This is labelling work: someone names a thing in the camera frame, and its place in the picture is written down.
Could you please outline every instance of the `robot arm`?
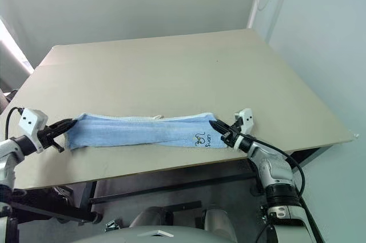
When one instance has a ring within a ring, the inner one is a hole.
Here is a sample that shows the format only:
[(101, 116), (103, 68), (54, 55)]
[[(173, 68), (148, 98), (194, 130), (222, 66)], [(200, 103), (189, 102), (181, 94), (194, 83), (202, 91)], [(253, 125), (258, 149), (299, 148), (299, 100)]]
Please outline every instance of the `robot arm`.
[(252, 127), (252, 115), (243, 119), (247, 112), (251, 113), (251, 110), (246, 109), (236, 115), (237, 121), (232, 126), (221, 120), (210, 123), (222, 134), (221, 139), (228, 146), (247, 153), (255, 164), (266, 194), (266, 217), (278, 242), (316, 242), (306, 212), (300, 204), (301, 195), (297, 193), (292, 169), (285, 160), (284, 152), (241, 133), (242, 128), (246, 133), (250, 132), (247, 125)]
[(0, 242), (18, 242), (18, 222), (15, 218), (11, 218), (14, 168), (29, 154), (40, 153), (50, 146), (55, 146), (62, 152), (64, 149), (54, 141), (54, 138), (68, 131), (77, 122), (65, 119), (46, 126), (47, 115), (43, 112), (31, 109), (18, 109), (18, 111), (22, 113), (19, 126), (24, 135), (0, 142)]

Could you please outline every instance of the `table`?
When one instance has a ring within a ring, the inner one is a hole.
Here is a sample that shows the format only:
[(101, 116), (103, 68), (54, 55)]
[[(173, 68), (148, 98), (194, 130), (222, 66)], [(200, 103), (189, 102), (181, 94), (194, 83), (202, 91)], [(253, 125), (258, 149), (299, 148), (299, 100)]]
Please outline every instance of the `table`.
[[(232, 124), (234, 112), (250, 107), (253, 134), (286, 152), (352, 140), (252, 30), (55, 46), (3, 112), (1, 124), (13, 106), (42, 110), (49, 124), (83, 112), (119, 117), (212, 112)], [(15, 116), (10, 136), (21, 135)], [(63, 145), (62, 137), (57, 141)], [(233, 149), (160, 145), (61, 154), (49, 148), (17, 166), (15, 187), (44, 188), (244, 157)]]

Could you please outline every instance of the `floor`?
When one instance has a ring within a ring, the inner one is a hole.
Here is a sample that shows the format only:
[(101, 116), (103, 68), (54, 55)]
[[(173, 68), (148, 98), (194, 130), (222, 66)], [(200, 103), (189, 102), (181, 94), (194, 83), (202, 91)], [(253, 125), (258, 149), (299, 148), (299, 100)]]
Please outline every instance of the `floor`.
[[(157, 173), (138, 174), (98, 182), (96, 196), (246, 172), (250, 172), (250, 169), (247, 161), (242, 160)], [(88, 223), (83, 226), (78, 226), (76, 222), (60, 224), (56, 219), (20, 224), (20, 242), (73, 242), (96, 234), (103, 234), (105, 224), (114, 219), (119, 219), (123, 226), (128, 226), (141, 211), (150, 206), (169, 206), (199, 200), (202, 202), (202, 208), (175, 212), (174, 224), (195, 227), (194, 220), (196, 217), (201, 216), (203, 209), (209, 205), (218, 205), (228, 212), (238, 241), (254, 242), (263, 225), (259, 207), (264, 204), (263, 196), (253, 197), (250, 194), (250, 187), (254, 183), (254, 179), (248, 179), (175, 192), (159, 192), (125, 197), (118, 201), (94, 206), (93, 210), (104, 215), (103, 220), (99, 224), (93, 225)], [(71, 185), (71, 187), (74, 189), (75, 203), (78, 204), (84, 184)], [(265, 239), (264, 235), (260, 242), (265, 242)]]

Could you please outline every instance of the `blue towel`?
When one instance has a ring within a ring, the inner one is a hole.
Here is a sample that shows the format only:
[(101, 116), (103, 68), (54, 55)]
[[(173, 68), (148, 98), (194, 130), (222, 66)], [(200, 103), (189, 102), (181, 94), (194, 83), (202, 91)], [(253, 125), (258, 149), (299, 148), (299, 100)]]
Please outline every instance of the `blue towel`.
[(155, 143), (166, 146), (226, 148), (221, 134), (210, 125), (212, 113), (162, 118), (107, 117), (81, 114), (66, 132), (70, 149), (84, 146), (124, 146)]

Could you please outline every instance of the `white wall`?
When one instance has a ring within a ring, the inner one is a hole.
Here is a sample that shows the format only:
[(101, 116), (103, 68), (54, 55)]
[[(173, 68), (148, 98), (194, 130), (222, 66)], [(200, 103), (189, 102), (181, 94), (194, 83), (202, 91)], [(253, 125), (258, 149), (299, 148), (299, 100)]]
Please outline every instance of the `white wall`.
[(14, 58), (0, 40), (0, 89), (4, 93), (22, 86), (29, 72)]
[(304, 200), (326, 242), (365, 241), (365, 15), (366, 0), (284, 0), (269, 39), (345, 125), (360, 134), (304, 168)]
[(0, 0), (35, 67), (54, 45), (242, 29), (252, 0)]

